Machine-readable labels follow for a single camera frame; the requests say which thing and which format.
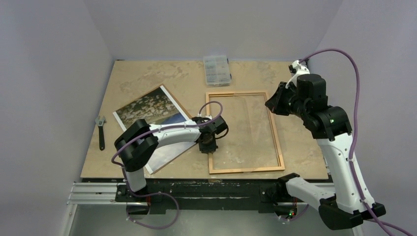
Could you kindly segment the landscape photo print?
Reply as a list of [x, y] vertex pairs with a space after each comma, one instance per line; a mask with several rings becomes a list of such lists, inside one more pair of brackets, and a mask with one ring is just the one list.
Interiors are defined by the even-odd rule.
[[[148, 124], [161, 125], [180, 123], [191, 118], [164, 85], [117, 109], [113, 116], [123, 131], [141, 118]], [[182, 142], [160, 147], [145, 167], [149, 174], [154, 174], [194, 145], [192, 142]]]

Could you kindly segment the wooden picture frame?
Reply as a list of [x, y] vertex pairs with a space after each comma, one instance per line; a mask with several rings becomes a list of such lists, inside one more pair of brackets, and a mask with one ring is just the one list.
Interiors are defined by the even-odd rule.
[[[211, 98], [215, 97], [233, 97], [233, 96], [262, 96], [266, 101], [268, 98], [268, 92], [266, 90], [254, 90], [254, 91], [222, 91], [222, 92], [206, 92], [206, 102], [208, 103]], [[273, 167], [257, 167], [257, 168], [238, 168], [238, 169], [214, 169], [213, 154], [208, 154], [208, 171], [209, 174], [235, 174], [235, 173], [251, 173], [251, 172], [271, 172], [271, 171], [283, 171], [285, 170], [283, 153], [278, 138], [278, 132], [275, 125], [274, 117], [270, 112], [267, 112], [269, 118], [270, 129], [273, 138], [273, 144], [275, 152], [277, 154], [277, 166]]]

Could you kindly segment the clear plastic organizer box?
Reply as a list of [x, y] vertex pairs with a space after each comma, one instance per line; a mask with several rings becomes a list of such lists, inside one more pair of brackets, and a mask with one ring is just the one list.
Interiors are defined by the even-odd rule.
[[229, 86], [232, 75], [226, 55], [203, 57], [206, 85], [209, 87]]

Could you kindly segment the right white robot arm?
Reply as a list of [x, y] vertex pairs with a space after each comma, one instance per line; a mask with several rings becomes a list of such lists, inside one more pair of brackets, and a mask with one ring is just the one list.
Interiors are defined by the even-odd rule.
[[344, 109], [328, 104], [326, 81], [304, 74], [296, 82], [281, 82], [266, 107], [276, 115], [295, 115], [317, 141], [334, 188], [326, 191], [291, 173], [280, 177], [271, 199], [297, 198], [316, 209], [331, 230], [351, 229], [385, 215], [386, 208], [371, 196], [351, 150], [352, 127]]

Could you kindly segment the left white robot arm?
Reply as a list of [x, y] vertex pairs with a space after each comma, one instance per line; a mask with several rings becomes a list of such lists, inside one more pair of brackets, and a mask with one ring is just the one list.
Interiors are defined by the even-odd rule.
[[146, 179], [144, 166], [158, 148], [179, 143], [198, 144], [201, 153], [213, 153], [218, 148], [220, 134], [227, 134], [229, 127], [222, 116], [215, 118], [193, 117], [179, 123], [148, 124], [138, 119], [114, 142], [116, 157], [129, 185], [127, 194], [134, 201], [145, 198]]

